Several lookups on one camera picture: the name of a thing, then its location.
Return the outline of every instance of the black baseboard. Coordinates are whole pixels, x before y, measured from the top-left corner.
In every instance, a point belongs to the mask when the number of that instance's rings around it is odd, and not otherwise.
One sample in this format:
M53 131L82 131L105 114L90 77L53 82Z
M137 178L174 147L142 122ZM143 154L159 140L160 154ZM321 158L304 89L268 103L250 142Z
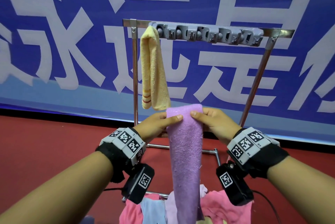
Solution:
M10 117L20 117L20 118L29 118L37 120L46 120L54 122L67 122L67 123L76 123L83 125L92 125L108 128L126 128L134 126L131 122L122 122L115 120L99 119L92 117L84 116L75 116L69 114L51 114L46 112L35 112L35 111L22 111L22 110L13 110L13 109L2 109L0 108L0 115L10 116ZM213 133L204 132L204 138L216 139ZM315 144L315 143L306 143L306 142L296 142L289 140L278 140L281 147L289 149L298 149L298 150L307 150L307 151L316 151L321 153L335 153L335 146L328 146L324 144Z

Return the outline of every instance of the blue banner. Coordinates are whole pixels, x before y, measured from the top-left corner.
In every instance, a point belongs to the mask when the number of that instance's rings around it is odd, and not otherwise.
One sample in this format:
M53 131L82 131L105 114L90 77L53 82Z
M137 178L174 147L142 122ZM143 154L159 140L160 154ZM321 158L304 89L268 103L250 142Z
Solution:
M0 8L0 103L118 120L133 120L122 19L294 29L275 45L246 126L335 144L335 0L0 0ZM172 105L201 103L238 121L266 41L162 39ZM139 107L139 119L153 112Z

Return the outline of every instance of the red floor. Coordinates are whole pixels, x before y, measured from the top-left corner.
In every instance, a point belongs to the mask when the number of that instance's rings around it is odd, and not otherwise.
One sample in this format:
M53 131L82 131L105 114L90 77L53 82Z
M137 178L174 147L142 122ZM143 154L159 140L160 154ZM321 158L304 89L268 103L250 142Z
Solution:
M50 122L0 116L0 213L71 164L94 151L100 140L113 129L105 127ZM167 139L153 143L167 144ZM225 146L205 139L203 149L220 150L221 161L227 158ZM288 150L291 156L335 177L335 155L302 150ZM155 169L149 190L169 194L173 190L168 150L148 149L143 162ZM214 155L203 154L201 183L209 190L221 190L216 178ZM265 179L246 177L251 189L265 194L277 209L282 223L306 223L286 199ZM98 224L119 223L124 204L119 191L104 192L89 214ZM270 205L255 195L252 223L277 223Z

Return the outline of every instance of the clothes rack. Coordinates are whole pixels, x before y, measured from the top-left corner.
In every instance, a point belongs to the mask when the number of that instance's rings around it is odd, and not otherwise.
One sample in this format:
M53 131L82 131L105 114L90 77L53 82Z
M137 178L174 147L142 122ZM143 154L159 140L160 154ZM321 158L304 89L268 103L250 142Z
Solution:
M239 125L244 126L247 119L251 104L255 97L257 88L261 81L266 64L269 60L270 54L276 44L278 38L292 38L295 30L285 30L279 28L250 28L250 27L233 27L233 26L219 26L206 24L190 24L190 23L174 23L174 22L159 22L159 21L145 21L137 19L123 19L123 27L131 28L132 51L133 51L133 86L134 86L134 125L138 124L138 28L147 28L148 26L155 27L160 38L170 40L187 40L187 41L206 41L211 44L224 43L228 45L247 45L259 46L263 37L269 37L265 52L259 64L257 74L255 76L253 85L251 87L247 102L244 107ZM148 144L147 147L170 149L169 146L158 144ZM202 153L214 154L218 165L221 165L217 149L202 150Z

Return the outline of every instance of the forearm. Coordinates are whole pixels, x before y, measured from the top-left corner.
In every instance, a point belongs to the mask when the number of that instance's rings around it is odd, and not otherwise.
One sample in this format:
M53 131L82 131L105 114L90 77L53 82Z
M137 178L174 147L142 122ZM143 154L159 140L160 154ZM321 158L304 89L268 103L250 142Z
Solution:
M267 175L308 223L334 223L335 179L290 156Z
M0 223L79 223L112 176L111 162L94 152L13 205L0 216Z

